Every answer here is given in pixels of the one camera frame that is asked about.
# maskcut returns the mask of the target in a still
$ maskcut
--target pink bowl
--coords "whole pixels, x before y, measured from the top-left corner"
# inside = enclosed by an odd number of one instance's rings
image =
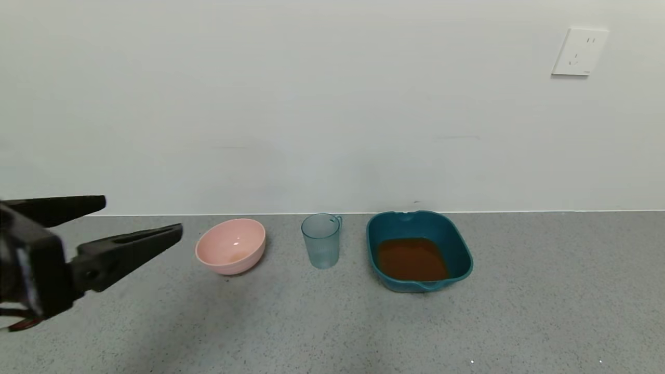
[[[242,273],[263,256],[265,228],[249,218],[222,222],[208,230],[196,244],[196,258],[215,273]]]

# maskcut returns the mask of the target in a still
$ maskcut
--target residue in bowl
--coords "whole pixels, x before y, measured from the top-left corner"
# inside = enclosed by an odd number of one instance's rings
[[[438,281],[450,278],[441,251],[427,238],[384,240],[378,247],[378,268],[396,280]]]

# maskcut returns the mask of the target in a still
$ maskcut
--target bowl rim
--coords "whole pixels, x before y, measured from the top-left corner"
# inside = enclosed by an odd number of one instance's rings
[[[469,270],[465,274],[463,274],[459,277],[446,278],[444,280],[437,280],[437,281],[398,280],[398,279],[390,277],[390,276],[386,275],[384,272],[382,272],[381,269],[379,269],[378,266],[376,265],[376,261],[374,261],[374,256],[372,255],[372,248],[370,247],[370,225],[371,225],[372,221],[374,221],[374,219],[379,217],[379,216],[383,216],[384,214],[400,214],[400,213],[403,213],[403,214],[418,214],[418,213],[436,214],[437,216],[441,216],[444,219],[446,219],[452,225],[453,229],[455,229],[455,232],[457,233],[457,235],[462,240],[462,244],[464,245],[464,249],[466,250],[466,253],[469,255],[469,262],[470,262]],[[366,236],[366,241],[367,241],[367,252],[368,252],[368,256],[369,256],[369,260],[370,260],[370,263],[372,265],[372,268],[374,268],[374,271],[376,273],[378,273],[381,277],[384,277],[384,278],[390,280],[391,282],[394,282],[394,283],[397,283],[397,284],[402,284],[402,285],[412,284],[412,285],[416,285],[418,287],[424,288],[428,291],[435,291],[435,290],[443,287],[444,285],[446,285],[448,283],[454,283],[454,282],[466,279],[471,274],[471,272],[473,271],[473,256],[471,256],[471,251],[469,251],[469,247],[467,246],[466,241],[464,240],[464,237],[460,234],[460,231],[458,230],[457,226],[455,226],[455,223],[452,222],[450,220],[450,218],[444,216],[441,213],[433,212],[431,210],[416,210],[415,212],[390,211],[390,212],[377,213],[367,222],[367,227],[365,228],[365,236]]]
[[[252,221],[252,222],[255,222],[255,223],[259,224],[259,226],[261,227],[261,230],[263,230],[263,239],[261,241],[261,245],[258,246],[256,249],[254,249],[247,256],[241,258],[240,260],[236,260],[234,262],[229,262],[228,264],[211,264],[209,262],[205,262],[205,261],[201,260],[201,258],[199,257],[199,244],[201,244],[201,239],[203,239],[204,236],[206,236],[212,230],[216,229],[218,226],[222,226],[222,225],[226,224],[227,222],[232,222],[232,221]],[[197,260],[199,260],[203,265],[215,266],[215,267],[232,266],[232,265],[235,265],[235,264],[239,264],[242,261],[245,261],[247,258],[250,258],[253,254],[255,254],[258,250],[260,250],[261,247],[263,247],[264,244],[265,244],[265,227],[263,227],[263,224],[261,222],[259,222],[257,220],[252,220],[251,218],[234,218],[232,220],[220,222],[220,223],[212,226],[208,231],[204,232],[203,235],[201,235],[199,240],[196,242],[196,246],[194,247],[194,255],[196,256]]]

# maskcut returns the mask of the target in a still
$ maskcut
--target plastic bowl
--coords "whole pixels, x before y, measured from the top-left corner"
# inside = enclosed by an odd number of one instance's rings
[[[246,272],[263,256],[265,228],[249,218],[222,222],[196,244],[196,258],[215,273],[227,276]]]
[[[439,281],[396,280],[378,268],[378,247],[384,240],[427,238],[439,248],[446,261],[450,278]],[[370,263],[383,284],[395,292],[430,292],[468,277],[473,258],[455,225],[441,214],[428,210],[397,213],[385,212],[367,223],[367,250]]]

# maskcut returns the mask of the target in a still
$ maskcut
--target cup rim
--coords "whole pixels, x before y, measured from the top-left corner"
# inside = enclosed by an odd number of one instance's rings
[[[328,236],[321,236],[320,238],[317,238],[316,236],[310,236],[310,235],[307,235],[307,233],[305,232],[305,229],[303,228],[303,226],[305,225],[305,222],[306,222],[308,219],[310,219],[310,218],[312,218],[312,217],[315,217],[315,216],[330,216],[330,217],[332,217],[332,218],[334,219],[334,221],[337,223],[337,228],[335,229],[335,231],[332,232],[332,234],[330,234],[330,235],[328,235]],[[310,238],[310,239],[327,239],[327,238],[329,238],[329,237],[331,237],[331,236],[337,234],[337,233],[339,232],[339,229],[340,229],[341,227],[342,227],[342,225],[341,225],[340,222],[339,222],[339,218],[337,218],[337,216],[335,216],[334,214],[330,214],[330,213],[316,213],[316,214],[312,214],[311,216],[309,216],[309,217],[307,217],[307,218],[305,218],[305,219],[303,220],[303,223],[300,224],[300,231],[302,231],[302,233],[303,233],[304,236],[306,236],[306,237],[308,237],[308,238]]]
[[[250,254],[248,254],[247,256],[241,258],[240,260],[236,260],[236,261],[234,261],[234,262],[229,262],[228,264],[211,264],[211,263],[209,263],[209,262],[205,262],[205,261],[203,261],[203,260],[199,257],[199,244],[201,244],[201,239],[203,239],[204,236],[206,236],[206,235],[207,235],[209,232],[211,232],[212,230],[216,229],[218,226],[222,226],[222,225],[224,225],[224,224],[227,223],[227,222],[231,222],[231,221],[240,221],[240,220],[244,220],[244,221],[253,221],[253,222],[258,223],[259,226],[261,226],[261,229],[263,230],[263,241],[262,241],[261,243],[262,243],[262,245],[263,245],[263,243],[265,243],[265,227],[263,227],[263,224],[262,224],[261,222],[259,222],[259,221],[257,221],[257,220],[252,220],[251,218],[234,218],[234,219],[232,219],[232,220],[228,220],[228,221],[220,222],[220,223],[218,223],[218,224],[212,226],[208,231],[204,232],[203,235],[201,235],[201,237],[199,238],[198,242],[196,242],[196,247],[194,247],[194,255],[196,256],[196,259],[199,260],[203,265],[216,266],[216,267],[225,267],[225,266],[231,266],[231,265],[238,264],[238,263],[240,263],[240,262],[242,262],[242,261],[245,261],[247,258],[251,257],[251,256],[252,256],[253,254],[255,254],[258,250],[260,250],[260,249],[261,249],[261,246],[258,246],[258,247],[256,247],[256,249],[254,249],[254,250],[253,250]]]

